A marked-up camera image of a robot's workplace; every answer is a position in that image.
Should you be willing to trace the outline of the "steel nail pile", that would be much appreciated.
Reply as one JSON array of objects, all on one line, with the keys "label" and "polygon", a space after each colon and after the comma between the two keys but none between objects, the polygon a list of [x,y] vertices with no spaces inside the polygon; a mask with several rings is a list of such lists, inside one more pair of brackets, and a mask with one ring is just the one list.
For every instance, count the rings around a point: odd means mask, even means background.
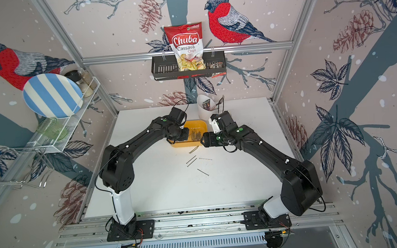
[{"label": "steel nail pile", "polygon": [[190,159],[186,162],[186,167],[193,169],[202,175],[210,176],[209,166],[213,160],[210,157],[207,149],[203,146],[195,147],[193,150],[191,150],[189,155]]}]

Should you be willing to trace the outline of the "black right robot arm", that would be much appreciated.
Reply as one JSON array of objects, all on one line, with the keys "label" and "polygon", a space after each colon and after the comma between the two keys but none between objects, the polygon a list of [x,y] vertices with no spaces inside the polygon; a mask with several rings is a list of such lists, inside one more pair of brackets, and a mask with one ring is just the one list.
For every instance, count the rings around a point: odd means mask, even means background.
[{"label": "black right robot arm", "polygon": [[323,191],[315,166],[308,160],[298,161],[287,156],[262,139],[247,125],[239,126],[228,111],[213,114],[209,122],[212,132],[204,133],[201,144],[206,147],[234,146],[265,165],[282,183],[279,196],[266,200],[259,208],[259,217],[269,224],[291,213],[301,216],[319,199]]}]

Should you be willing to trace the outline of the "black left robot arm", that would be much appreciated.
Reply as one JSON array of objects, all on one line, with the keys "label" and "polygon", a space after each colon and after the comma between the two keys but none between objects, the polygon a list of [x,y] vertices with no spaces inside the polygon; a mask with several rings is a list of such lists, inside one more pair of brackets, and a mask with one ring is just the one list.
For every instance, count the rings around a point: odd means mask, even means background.
[{"label": "black left robot arm", "polygon": [[103,152],[99,177],[113,201],[113,226],[132,235],[136,230],[136,214],[132,208],[130,186],[135,178],[134,162],[156,142],[170,144],[186,141],[189,129],[184,127],[185,111],[172,107],[168,115],[157,117],[149,126],[127,142],[109,145]]}]

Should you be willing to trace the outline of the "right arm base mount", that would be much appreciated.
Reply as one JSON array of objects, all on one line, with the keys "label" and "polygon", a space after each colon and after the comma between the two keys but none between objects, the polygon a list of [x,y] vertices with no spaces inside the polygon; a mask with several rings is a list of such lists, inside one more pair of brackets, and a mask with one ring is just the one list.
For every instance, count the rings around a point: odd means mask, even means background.
[{"label": "right arm base mount", "polygon": [[243,213],[243,221],[241,221],[246,230],[262,230],[272,228],[289,228],[292,223],[289,215],[284,214],[272,219],[263,211],[248,211]]}]

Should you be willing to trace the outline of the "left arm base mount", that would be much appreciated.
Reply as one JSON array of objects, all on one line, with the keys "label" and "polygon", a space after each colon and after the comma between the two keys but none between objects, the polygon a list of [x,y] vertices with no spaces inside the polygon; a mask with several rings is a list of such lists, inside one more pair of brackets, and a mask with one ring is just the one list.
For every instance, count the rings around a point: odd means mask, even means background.
[{"label": "left arm base mount", "polygon": [[155,221],[150,219],[146,221],[131,221],[128,225],[121,225],[116,221],[110,225],[107,241],[127,241],[152,239],[155,229]]}]

